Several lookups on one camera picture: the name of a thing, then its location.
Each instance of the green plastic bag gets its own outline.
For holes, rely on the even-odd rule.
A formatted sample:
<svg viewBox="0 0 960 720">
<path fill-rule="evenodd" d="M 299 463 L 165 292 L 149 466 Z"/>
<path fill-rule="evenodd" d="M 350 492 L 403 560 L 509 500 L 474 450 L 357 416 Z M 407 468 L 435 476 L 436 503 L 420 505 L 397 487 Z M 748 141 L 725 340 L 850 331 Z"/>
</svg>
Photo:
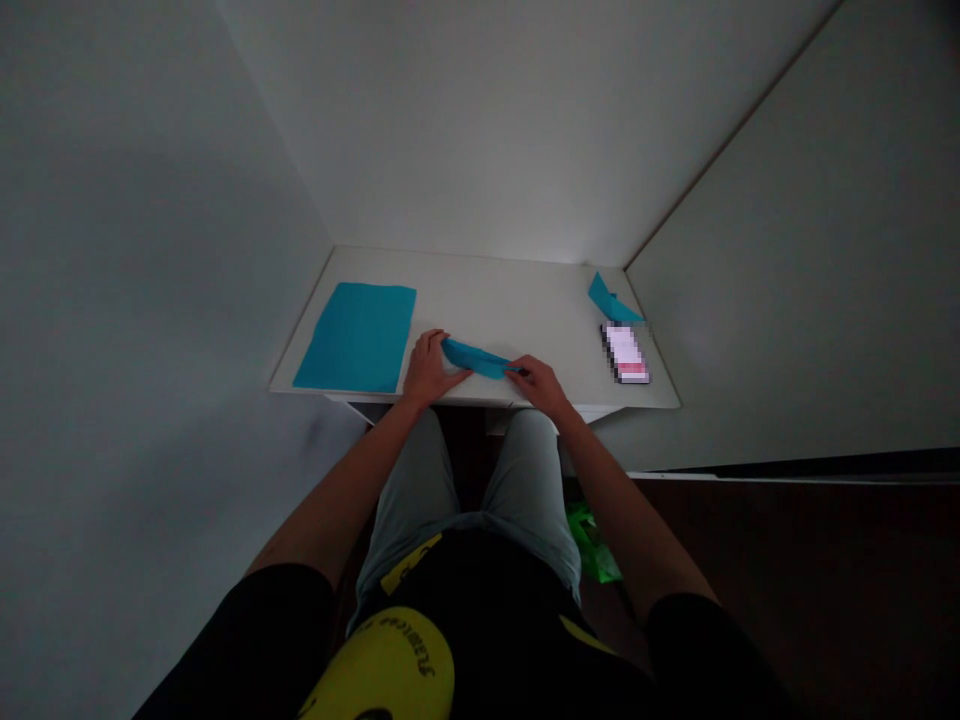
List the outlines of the green plastic bag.
<svg viewBox="0 0 960 720">
<path fill-rule="evenodd" d="M 601 583 L 622 580 L 617 561 L 613 559 L 603 540 L 593 513 L 585 502 L 575 502 L 567 505 L 567 522 L 570 523 L 570 532 L 580 548 L 580 563 L 583 571 Z"/>
</svg>

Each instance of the forearm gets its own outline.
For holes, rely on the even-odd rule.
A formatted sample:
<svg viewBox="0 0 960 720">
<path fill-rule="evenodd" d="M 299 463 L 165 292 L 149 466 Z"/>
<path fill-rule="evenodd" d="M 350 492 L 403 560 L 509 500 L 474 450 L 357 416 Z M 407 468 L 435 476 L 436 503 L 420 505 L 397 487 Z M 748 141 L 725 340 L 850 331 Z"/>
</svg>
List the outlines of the forearm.
<svg viewBox="0 0 960 720">
<path fill-rule="evenodd" d="M 402 398 L 304 498 L 253 561 L 316 568 L 336 587 L 407 436 L 424 407 Z"/>
<path fill-rule="evenodd" d="M 693 592 L 716 601 L 683 545 L 579 414 L 569 408 L 553 421 L 641 622 L 657 600 L 671 593 Z"/>
</svg>

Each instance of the blue origami paper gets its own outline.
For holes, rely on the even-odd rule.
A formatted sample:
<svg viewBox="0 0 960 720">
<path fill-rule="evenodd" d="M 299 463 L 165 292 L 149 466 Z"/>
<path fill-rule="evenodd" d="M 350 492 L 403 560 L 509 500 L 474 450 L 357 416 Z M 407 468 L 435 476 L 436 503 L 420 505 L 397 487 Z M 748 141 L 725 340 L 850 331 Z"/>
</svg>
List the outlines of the blue origami paper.
<svg viewBox="0 0 960 720">
<path fill-rule="evenodd" d="M 457 367 L 468 368 L 493 380 L 502 378 L 505 370 L 512 372 L 519 372 L 520 370 L 520 368 L 506 367 L 506 364 L 510 362 L 506 358 L 450 338 L 445 338 L 440 343 L 440 347 L 443 348 L 443 354 L 447 356 L 447 360 Z"/>
<path fill-rule="evenodd" d="M 593 276 L 593 282 L 590 284 L 590 292 L 587 293 L 590 299 L 600 308 L 600 312 L 607 316 L 607 320 L 614 322 L 643 322 L 643 318 L 637 315 L 622 302 L 617 300 L 617 294 L 607 290 L 607 284 L 603 282 L 600 273 Z"/>
<path fill-rule="evenodd" d="M 396 392 L 416 299 L 416 290 L 400 285 L 337 285 L 293 386 Z"/>
</svg>

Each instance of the left hand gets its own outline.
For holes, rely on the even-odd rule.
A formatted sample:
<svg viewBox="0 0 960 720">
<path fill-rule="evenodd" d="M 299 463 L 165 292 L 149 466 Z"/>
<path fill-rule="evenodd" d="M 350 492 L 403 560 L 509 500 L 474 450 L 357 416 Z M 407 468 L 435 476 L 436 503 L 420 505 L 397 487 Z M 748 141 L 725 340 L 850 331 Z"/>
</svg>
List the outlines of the left hand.
<svg viewBox="0 0 960 720">
<path fill-rule="evenodd" d="M 415 402 L 421 410 L 473 375 L 473 370 L 461 370 L 453 375 L 443 371 L 440 343 L 448 337 L 450 333 L 443 330 L 427 330 L 410 353 L 410 365 L 403 381 L 403 398 Z"/>
</svg>

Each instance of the dark floor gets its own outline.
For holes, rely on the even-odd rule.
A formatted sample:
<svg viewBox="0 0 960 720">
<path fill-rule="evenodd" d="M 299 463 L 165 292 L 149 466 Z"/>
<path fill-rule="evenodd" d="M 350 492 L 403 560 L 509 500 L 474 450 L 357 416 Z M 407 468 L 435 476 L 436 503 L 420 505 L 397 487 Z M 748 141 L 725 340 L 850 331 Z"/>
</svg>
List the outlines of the dark floor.
<svg viewBox="0 0 960 720">
<path fill-rule="evenodd" d="M 500 440 L 476 409 L 438 416 L 476 509 Z M 960 717 L 960 486 L 638 485 L 810 717 Z M 341 583 L 336 646 L 371 529 Z M 647 668 L 622 588 L 581 592 L 599 638 Z"/>
</svg>

